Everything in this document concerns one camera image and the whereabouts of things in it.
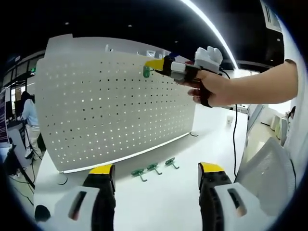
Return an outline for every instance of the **white pegboard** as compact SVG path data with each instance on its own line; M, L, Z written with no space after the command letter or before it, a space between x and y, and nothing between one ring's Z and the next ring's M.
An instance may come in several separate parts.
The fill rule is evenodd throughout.
M38 118L59 171L116 161L191 131L188 88L156 72L144 78L148 60L74 52L38 61Z

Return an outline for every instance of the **table surface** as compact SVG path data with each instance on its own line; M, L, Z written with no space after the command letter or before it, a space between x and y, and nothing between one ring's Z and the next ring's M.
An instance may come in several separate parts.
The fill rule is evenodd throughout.
M227 116L234 116L231 126ZM198 137L185 136L163 147L115 164L115 231L157 231L157 230L202 230L199 207L198 163L210 162L223 167L234 181L234 151L232 134L235 111L223 108L206 108L197 105L193 131ZM238 113L235 132L237 170L239 168L247 130L247 115ZM175 157L175 165L166 167L164 162ZM145 172L142 182L133 178L131 171L146 168L158 162L155 171ZM81 185L89 171L66 174L68 181L58 185L63 177L56 170L46 151L41 162L34 194L34 207L45 205L54 214L55 203L70 189Z

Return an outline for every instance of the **ceiling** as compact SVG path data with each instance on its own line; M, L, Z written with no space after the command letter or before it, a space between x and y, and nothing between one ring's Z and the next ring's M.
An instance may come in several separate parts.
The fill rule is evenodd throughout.
M277 65L283 61L282 35L266 29L259 0L192 0L220 31L240 68L258 70L253 62ZM5 34L1 44L2 71L46 48L48 38L72 33L130 39L193 59L198 47L218 47L224 68L229 56L211 29L180 0L54 0L9 3L1 15Z

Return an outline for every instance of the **light strip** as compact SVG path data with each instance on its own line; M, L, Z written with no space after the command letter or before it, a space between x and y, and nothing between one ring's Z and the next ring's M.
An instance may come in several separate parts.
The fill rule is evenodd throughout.
M76 169L72 169L72 170L64 170L64 171L62 171L61 173L65 173L65 174L66 174L66 173L72 173L72 172L80 172L80 171L84 171L84 170L88 170L88 169L93 169L93 168L95 168L95 167L99 167L99 166L102 166L102 165L114 164L114 163L116 163L116 162L119 162L119 161L122 161L122 160L127 160L127 159L130 159L130 158L134 157L134 156L138 156L138 155L140 155L140 154L143 154L143 153L152 151L152 150L154 150L154 149L156 149L156 148L159 148L159 147L164 146L164 145L166 145L166 144L169 144L169 143L171 143L171 142L173 142L173 141L176 141L176 140L178 140L178 139L180 139L180 138L182 138L182 137L184 137L184 136L187 136L188 134L189 134L189 132L187 132L187 133L185 133L185 134L183 134L183 135L180 135L180 136L178 136L178 137L176 137L176 138L173 138L173 139L171 139L171 140L169 140L169 141L167 141L167 142L164 142L164 143L161 143L161 144L159 144L159 145L157 145L157 146L154 146L154 147L152 147L152 148L148 148L148 149L143 150L143 151L141 151L141 152L137 152L137 153L134 153L134 154L132 154L132 155L124 156L124 157L119 158L119 159L116 159L116 160L108 161L108 162L101 163L101 164L97 164L97 165L87 166L87 167L80 167L80 168L76 168Z
M230 57L230 59L233 63L234 69L239 69L239 67L236 64L235 58L234 58L230 48L228 47L226 41L223 39L222 35L217 30L217 28L214 26L214 24L209 20L209 18L195 4L193 4L190 0L180 0L180 1L183 2L185 5L187 5L189 8L191 8L211 28L211 30L217 36L217 38L219 39L219 41L221 42L221 44L225 48L226 52L228 53L228 55L229 55L229 57Z

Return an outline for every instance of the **hand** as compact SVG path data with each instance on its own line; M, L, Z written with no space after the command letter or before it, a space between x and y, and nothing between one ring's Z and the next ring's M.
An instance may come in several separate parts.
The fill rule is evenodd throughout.
M199 71L196 78L200 79L205 88L211 92L211 95L208 98L208 104L210 106L224 106L231 104L231 95L228 91L231 83L229 79L204 70ZM200 83L184 82L179 84L195 88L189 90L188 94L193 96L193 101L200 103Z

